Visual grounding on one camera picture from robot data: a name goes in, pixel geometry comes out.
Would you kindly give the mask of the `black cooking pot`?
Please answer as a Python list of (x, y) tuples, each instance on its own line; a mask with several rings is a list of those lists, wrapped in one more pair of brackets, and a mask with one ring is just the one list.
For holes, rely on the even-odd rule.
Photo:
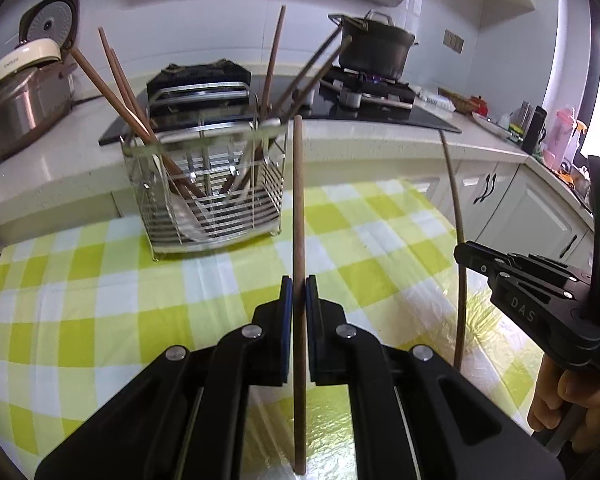
[(418, 45), (414, 34), (378, 11), (368, 11), (364, 18), (344, 14), (329, 14), (328, 18), (342, 26), (342, 38), (351, 37), (339, 55), (342, 68), (391, 81), (401, 78), (408, 51)]

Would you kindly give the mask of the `pink water bottle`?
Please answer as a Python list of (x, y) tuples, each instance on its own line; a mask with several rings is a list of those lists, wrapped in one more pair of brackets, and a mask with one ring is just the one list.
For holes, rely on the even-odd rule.
[(560, 108), (555, 115), (552, 128), (545, 137), (544, 164), (558, 171), (564, 160), (573, 133), (577, 131), (576, 113), (572, 106)]

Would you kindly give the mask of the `black gas stove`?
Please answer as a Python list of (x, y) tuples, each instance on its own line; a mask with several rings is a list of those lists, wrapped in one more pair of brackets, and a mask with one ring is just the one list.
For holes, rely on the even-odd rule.
[[(306, 76), (290, 89), (294, 78), (274, 76), (270, 103), (282, 101), (273, 114), (282, 118), (293, 107), (306, 119), (381, 122), (460, 133), (450, 122), (415, 105), (408, 84), (330, 66), (309, 92)], [(151, 78), (136, 97), (157, 136), (193, 132), (203, 126), (255, 126), (260, 122), (264, 78), (229, 60), (207, 65), (175, 65)]]

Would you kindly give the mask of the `black bottle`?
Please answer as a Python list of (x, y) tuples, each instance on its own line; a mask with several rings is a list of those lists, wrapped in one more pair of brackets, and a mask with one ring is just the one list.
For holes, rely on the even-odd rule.
[(529, 128), (522, 139), (521, 149), (528, 155), (532, 155), (538, 146), (541, 133), (546, 123), (547, 111), (542, 106), (534, 109)]

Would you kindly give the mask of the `white ceramic spoon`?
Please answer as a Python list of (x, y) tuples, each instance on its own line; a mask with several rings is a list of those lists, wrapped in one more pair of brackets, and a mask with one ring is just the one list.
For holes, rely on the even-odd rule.
[(180, 237), (192, 243), (210, 242), (211, 237), (207, 232), (208, 212), (199, 207), (196, 196), (186, 183), (181, 178), (170, 174), (161, 156), (152, 155), (152, 160), (166, 188), (164, 203)]
[(251, 141), (247, 144), (239, 164), (239, 179), (232, 187), (235, 214), (243, 214), (248, 209), (249, 190), (257, 183), (258, 170), (263, 157), (262, 140)]

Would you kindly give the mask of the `wicker basket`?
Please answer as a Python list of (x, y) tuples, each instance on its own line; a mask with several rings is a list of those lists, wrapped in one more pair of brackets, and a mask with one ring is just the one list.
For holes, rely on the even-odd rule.
[(465, 98), (456, 92), (439, 87), (438, 93), (440, 96), (444, 96), (452, 102), (457, 113), (471, 115), (473, 112), (478, 110), (478, 106), (475, 102), (472, 102), (471, 99)]

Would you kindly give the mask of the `yellow checkered tablecloth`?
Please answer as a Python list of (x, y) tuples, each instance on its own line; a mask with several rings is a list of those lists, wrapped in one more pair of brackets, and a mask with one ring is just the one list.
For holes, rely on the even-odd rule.
[[(421, 185), (308, 188), (306, 267), (384, 344), (454, 351), (455, 231)], [(27, 476), (166, 347), (248, 323), (291, 270), (291, 228), (155, 260), (130, 217), (6, 247), (0, 259), (0, 445)]]

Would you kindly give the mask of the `red teapot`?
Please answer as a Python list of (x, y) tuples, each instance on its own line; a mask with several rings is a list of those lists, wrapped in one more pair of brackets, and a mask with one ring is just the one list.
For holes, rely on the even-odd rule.
[(488, 104), (486, 104), (486, 101), (483, 101), (481, 96), (471, 96), (469, 101), (475, 107), (475, 112), (477, 114), (484, 117), (488, 116)]

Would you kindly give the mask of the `steel rice cooker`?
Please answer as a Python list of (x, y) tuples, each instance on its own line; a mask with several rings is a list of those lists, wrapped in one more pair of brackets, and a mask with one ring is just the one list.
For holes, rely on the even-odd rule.
[(50, 38), (24, 42), (0, 59), (0, 162), (70, 112), (75, 68)]

